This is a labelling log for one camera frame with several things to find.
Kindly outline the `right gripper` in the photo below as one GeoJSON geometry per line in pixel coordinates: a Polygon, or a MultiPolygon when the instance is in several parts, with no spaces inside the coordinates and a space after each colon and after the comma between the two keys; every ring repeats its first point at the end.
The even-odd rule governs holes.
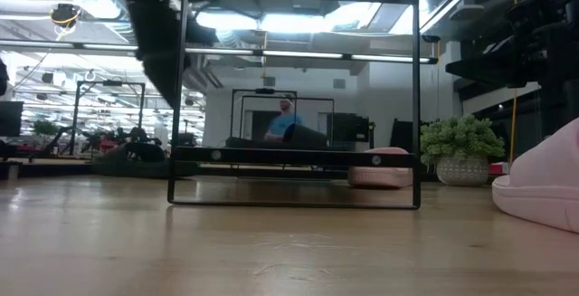
{"type": "Polygon", "coordinates": [[[513,38],[448,63],[446,72],[509,88],[579,81],[579,0],[523,0],[507,19],[513,38]]]}

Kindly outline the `pink slide sandal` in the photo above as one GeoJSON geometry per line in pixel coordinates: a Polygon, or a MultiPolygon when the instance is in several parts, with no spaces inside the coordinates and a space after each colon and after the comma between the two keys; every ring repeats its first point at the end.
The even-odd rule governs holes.
{"type": "Polygon", "coordinates": [[[579,234],[579,118],[515,159],[492,198],[508,215],[579,234]]]}
{"type": "Polygon", "coordinates": [[[413,184],[413,170],[408,167],[351,167],[350,186],[400,189],[413,184]]]}

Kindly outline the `bushy green plant white pot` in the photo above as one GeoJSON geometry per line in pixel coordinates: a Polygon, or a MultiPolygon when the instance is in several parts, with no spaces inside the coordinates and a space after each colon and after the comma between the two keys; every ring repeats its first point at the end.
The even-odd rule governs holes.
{"type": "Polygon", "coordinates": [[[433,166],[447,186],[482,186],[489,178],[489,159],[505,156],[505,142],[489,119],[473,115],[441,119],[421,127],[421,161],[433,166]]]}

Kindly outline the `black chair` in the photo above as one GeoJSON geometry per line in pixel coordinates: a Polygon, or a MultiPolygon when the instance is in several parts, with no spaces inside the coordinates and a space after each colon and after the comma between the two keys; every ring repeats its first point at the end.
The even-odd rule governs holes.
{"type": "Polygon", "coordinates": [[[414,153],[414,143],[420,140],[420,138],[414,138],[414,133],[414,123],[412,121],[394,119],[390,146],[402,148],[409,153],[414,153]]]}

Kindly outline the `black equipment box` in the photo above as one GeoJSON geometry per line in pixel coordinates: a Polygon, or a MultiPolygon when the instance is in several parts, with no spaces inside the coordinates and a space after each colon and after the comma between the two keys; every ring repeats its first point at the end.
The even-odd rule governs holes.
{"type": "Polygon", "coordinates": [[[375,146],[375,124],[368,117],[355,113],[330,113],[327,115],[328,144],[332,147],[349,147],[356,143],[375,146]]]}

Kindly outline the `long light strip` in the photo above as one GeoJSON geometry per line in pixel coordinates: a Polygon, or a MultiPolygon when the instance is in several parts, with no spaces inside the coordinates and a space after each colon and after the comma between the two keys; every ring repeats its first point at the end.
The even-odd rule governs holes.
{"type": "MultiPolygon", "coordinates": [[[[144,56],[144,53],[133,45],[108,44],[108,43],[70,43],[52,41],[26,41],[0,39],[0,49],[9,51],[30,51],[30,52],[63,52],[77,51],[87,54],[119,54],[122,56],[144,56]]],[[[227,55],[227,56],[252,56],[252,57],[282,57],[300,59],[323,59],[340,61],[360,61],[360,62],[393,62],[412,63],[413,56],[389,55],[389,54],[355,54],[355,53],[320,53],[302,51],[279,51],[262,49],[224,49],[207,47],[184,48],[182,54],[205,54],[205,55],[227,55]]]]}

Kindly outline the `person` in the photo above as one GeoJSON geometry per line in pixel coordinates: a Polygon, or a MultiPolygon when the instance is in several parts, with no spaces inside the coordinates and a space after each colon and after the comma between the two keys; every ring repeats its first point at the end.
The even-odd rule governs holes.
{"type": "Polygon", "coordinates": [[[271,121],[264,139],[266,141],[282,141],[286,130],[292,124],[302,125],[303,120],[294,112],[292,100],[280,100],[280,115],[271,121]]]}

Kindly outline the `small green background plant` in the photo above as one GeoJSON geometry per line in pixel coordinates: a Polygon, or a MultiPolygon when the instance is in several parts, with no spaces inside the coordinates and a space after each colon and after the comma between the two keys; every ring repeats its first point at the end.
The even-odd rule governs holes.
{"type": "Polygon", "coordinates": [[[33,123],[33,133],[41,137],[55,136],[59,131],[59,127],[48,120],[38,119],[33,123]]]}

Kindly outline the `black monitor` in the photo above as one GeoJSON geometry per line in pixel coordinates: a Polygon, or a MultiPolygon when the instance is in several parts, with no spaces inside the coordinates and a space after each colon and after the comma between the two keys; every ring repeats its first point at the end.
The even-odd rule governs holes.
{"type": "Polygon", "coordinates": [[[0,137],[19,137],[22,127],[22,101],[0,101],[0,137]]]}

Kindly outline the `wooden shelf with black frame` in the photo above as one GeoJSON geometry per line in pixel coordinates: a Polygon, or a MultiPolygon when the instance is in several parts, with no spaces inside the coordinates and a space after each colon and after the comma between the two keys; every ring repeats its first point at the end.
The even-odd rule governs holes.
{"type": "MultiPolygon", "coordinates": [[[[186,52],[200,54],[225,54],[226,49],[186,48],[185,27],[190,15],[191,0],[182,0],[180,28],[177,38],[176,53],[184,57],[186,52]]],[[[413,153],[405,155],[358,153],[345,151],[325,151],[312,149],[266,149],[266,148],[192,148],[179,147],[176,144],[180,120],[180,102],[182,92],[181,74],[185,62],[177,62],[175,91],[176,99],[173,112],[173,136],[170,156],[169,178],[166,191],[167,202],[172,205],[223,205],[225,201],[183,201],[176,199],[176,165],[180,162],[197,162],[225,165],[299,165],[322,167],[406,167],[413,171],[412,202],[409,205],[377,205],[384,210],[418,210],[421,207],[420,178],[420,24],[419,0],[320,0],[368,2],[379,4],[410,5],[413,8],[413,153]]]]}

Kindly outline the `black background rig frame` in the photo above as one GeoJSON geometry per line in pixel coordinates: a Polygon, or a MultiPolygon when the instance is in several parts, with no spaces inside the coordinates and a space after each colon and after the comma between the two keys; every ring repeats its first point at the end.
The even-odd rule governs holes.
{"type": "Polygon", "coordinates": [[[300,97],[296,91],[276,91],[274,89],[269,88],[259,88],[255,90],[247,90],[247,89],[233,89],[232,91],[232,105],[231,105],[231,118],[230,118],[230,137],[234,137],[233,135],[233,123],[234,123],[234,104],[235,104],[235,96],[238,92],[249,92],[249,95],[241,96],[241,115],[240,115],[240,127],[243,125],[243,109],[244,109],[244,102],[246,99],[276,99],[276,100],[283,100],[283,99],[290,99],[294,103],[294,112],[296,112],[297,101],[298,100],[306,100],[306,101],[328,101],[331,104],[331,112],[335,113],[335,101],[329,98],[313,98],[313,97],[300,97]]]}
{"type": "Polygon", "coordinates": [[[102,86],[110,86],[110,87],[121,87],[123,85],[126,86],[138,86],[140,88],[140,93],[137,96],[140,98],[139,104],[139,112],[138,112],[138,127],[142,129],[142,122],[143,122],[143,110],[145,104],[145,95],[146,95],[146,84],[144,82],[132,82],[132,81],[114,81],[114,80],[104,80],[104,81],[88,81],[88,80],[81,80],[76,82],[76,91],[75,91],[75,101],[74,101],[74,108],[73,108],[73,117],[72,117],[72,125],[71,125],[71,140],[68,145],[69,156],[74,155],[74,147],[76,143],[76,132],[78,128],[78,114],[79,114],[79,107],[80,107],[80,100],[86,93],[90,92],[92,88],[97,85],[102,86]],[[81,91],[83,85],[88,85],[89,87],[85,92],[81,91]]]}

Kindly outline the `black aluminium table frame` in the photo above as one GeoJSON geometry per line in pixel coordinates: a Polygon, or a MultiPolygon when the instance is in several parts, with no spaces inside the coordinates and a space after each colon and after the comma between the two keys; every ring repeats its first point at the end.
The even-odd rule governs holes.
{"type": "MultiPolygon", "coordinates": [[[[17,178],[65,177],[97,175],[90,164],[37,164],[16,161],[0,162],[0,181],[17,178]]],[[[178,177],[257,177],[304,180],[346,180],[347,171],[312,171],[294,169],[259,169],[231,167],[200,167],[191,174],[177,174],[178,177]]]]}

